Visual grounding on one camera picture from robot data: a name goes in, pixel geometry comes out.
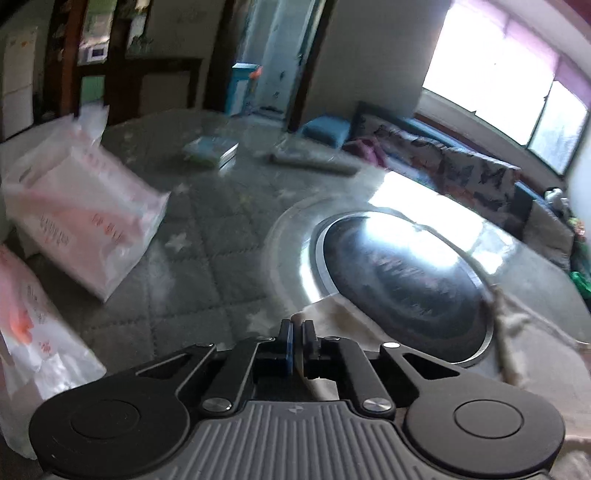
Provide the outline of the grey square cushion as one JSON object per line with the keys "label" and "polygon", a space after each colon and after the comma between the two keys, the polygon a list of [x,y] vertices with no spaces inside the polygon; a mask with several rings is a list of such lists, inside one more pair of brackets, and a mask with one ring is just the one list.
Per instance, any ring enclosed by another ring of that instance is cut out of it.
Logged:
{"label": "grey square cushion", "polygon": [[571,270],[574,232],[538,201],[532,203],[523,242],[564,272]]}

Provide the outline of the round black induction cooktop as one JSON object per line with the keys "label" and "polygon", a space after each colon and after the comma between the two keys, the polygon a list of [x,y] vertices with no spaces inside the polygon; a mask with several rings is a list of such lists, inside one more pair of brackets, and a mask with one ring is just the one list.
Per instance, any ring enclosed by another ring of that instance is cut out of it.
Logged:
{"label": "round black induction cooktop", "polygon": [[318,225],[311,272],[389,337],[449,363],[480,361],[492,344],[492,292],[445,238],[398,212],[356,211]]}

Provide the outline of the blue pillow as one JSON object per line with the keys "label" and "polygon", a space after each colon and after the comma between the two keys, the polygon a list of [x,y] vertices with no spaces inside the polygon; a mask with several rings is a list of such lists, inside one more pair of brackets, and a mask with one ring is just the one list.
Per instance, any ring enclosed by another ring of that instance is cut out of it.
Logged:
{"label": "blue pillow", "polygon": [[337,116],[322,115],[301,127],[301,135],[335,149],[341,149],[349,139],[352,124]]}

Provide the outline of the white pink plastic storage bag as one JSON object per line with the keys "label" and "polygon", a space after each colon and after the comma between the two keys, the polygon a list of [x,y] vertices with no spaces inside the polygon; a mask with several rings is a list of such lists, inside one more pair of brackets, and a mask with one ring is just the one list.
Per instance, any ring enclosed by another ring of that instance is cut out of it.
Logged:
{"label": "white pink plastic storage bag", "polygon": [[146,252],[169,198],[102,147],[107,116],[85,107],[1,145],[8,219],[102,301]]}

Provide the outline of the plush toys on sofa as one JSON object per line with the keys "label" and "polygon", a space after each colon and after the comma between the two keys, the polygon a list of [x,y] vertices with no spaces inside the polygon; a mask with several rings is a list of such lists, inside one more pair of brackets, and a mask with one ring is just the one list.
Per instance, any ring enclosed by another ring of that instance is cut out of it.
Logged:
{"label": "plush toys on sofa", "polygon": [[566,193],[558,188],[551,188],[545,191],[544,199],[554,212],[573,232],[579,229],[579,219],[572,213],[570,200]]}

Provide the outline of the cream white garment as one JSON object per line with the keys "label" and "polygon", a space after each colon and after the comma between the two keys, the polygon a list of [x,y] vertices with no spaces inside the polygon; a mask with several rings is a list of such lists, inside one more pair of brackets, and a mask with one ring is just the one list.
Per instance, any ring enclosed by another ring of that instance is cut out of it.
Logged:
{"label": "cream white garment", "polygon": [[[561,413],[565,443],[552,479],[590,477],[590,349],[499,286],[492,313],[501,373],[506,383],[539,395]],[[393,338],[342,295],[325,297],[290,316],[297,326],[315,324],[321,336],[355,340],[376,352]]]}

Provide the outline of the green object on sofa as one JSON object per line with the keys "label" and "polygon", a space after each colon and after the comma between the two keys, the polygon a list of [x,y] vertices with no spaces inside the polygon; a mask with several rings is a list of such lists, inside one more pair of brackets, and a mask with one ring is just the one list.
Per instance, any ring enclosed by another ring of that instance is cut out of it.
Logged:
{"label": "green object on sofa", "polygon": [[572,271],[570,278],[574,283],[577,291],[584,299],[591,298],[591,282],[580,272]]}

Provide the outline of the long grey remote on table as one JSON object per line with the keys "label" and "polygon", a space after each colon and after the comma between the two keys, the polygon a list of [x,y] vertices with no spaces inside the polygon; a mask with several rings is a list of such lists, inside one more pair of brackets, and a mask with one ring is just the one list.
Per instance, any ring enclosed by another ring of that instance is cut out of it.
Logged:
{"label": "long grey remote on table", "polygon": [[297,148],[274,149],[270,161],[290,167],[314,169],[339,175],[353,176],[361,169],[361,163],[331,152],[317,152]]}

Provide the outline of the magenta cloth on sofa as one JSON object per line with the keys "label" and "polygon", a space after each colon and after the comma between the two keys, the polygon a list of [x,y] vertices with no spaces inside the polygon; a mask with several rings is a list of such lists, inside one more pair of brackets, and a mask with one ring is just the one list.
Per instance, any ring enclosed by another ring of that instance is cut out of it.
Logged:
{"label": "magenta cloth on sofa", "polygon": [[358,137],[342,145],[342,150],[370,165],[388,168],[388,156],[376,137]]}

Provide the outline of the white refrigerator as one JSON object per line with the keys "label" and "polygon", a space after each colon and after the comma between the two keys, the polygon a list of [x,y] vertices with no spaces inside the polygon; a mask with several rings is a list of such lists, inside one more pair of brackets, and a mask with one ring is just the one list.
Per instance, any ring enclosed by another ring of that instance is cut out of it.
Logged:
{"label": "white refrigerator", "polygon": [[8,139],[34,123],[33,84],[37,27],[9,34],[3,54],[1,131]]}

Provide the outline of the butterfly print sofa cushion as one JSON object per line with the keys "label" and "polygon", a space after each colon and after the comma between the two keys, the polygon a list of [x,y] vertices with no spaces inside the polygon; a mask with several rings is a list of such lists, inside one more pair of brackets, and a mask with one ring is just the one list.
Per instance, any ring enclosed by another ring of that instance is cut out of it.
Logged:
{"label": "butterfly print sofa cushion", "polygon": [[486,220],[504,226],[521,173],[518,166],[496,158],[445,147],[438,169],[438,186],[443,195]]}

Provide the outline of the window with purple curtain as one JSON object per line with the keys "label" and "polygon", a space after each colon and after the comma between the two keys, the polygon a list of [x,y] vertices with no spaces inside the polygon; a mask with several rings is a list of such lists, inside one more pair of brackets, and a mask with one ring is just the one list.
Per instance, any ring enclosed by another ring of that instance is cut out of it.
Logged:
{"label": "window with purple curtain", "polygon": [[424,82],[564,175],[590,117],[590,80],[512,14],[455,1]]}

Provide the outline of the dark wooden sideboard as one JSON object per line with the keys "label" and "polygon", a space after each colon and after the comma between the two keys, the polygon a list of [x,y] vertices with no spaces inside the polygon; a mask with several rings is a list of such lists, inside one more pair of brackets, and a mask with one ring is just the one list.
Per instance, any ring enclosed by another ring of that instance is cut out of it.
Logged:
{"label": "dark wooden sideboard", "polygon": [[103,79],[99,103],[109,108],[107,123],[117,125],[169,109],[193,109],[202,60],[193,57],[126,56],[75,70],[71,112],[82,106],[82,81]]}

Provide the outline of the blue cabinet in doorway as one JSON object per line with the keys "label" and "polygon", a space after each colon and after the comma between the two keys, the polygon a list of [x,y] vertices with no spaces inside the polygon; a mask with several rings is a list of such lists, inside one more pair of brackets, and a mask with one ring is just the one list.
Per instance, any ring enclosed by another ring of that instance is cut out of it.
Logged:
{"label": "blue cabinet in doorway", "polygon": [[232,66],[224,110],[226,115],[242,116],[249,112],[262,71],[259,64],[238,62]]}

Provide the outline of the blue sofa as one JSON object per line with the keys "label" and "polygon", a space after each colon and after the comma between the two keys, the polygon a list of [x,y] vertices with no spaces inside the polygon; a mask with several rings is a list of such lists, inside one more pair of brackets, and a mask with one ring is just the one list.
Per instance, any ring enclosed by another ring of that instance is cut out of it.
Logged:
{"label": "blue sofa", "polygon": [[559,188],[540,195],[522,170],[415,119],[360,103],[346,152],[411,178],[515,236],[565,271],[590,300],[586,231]]}

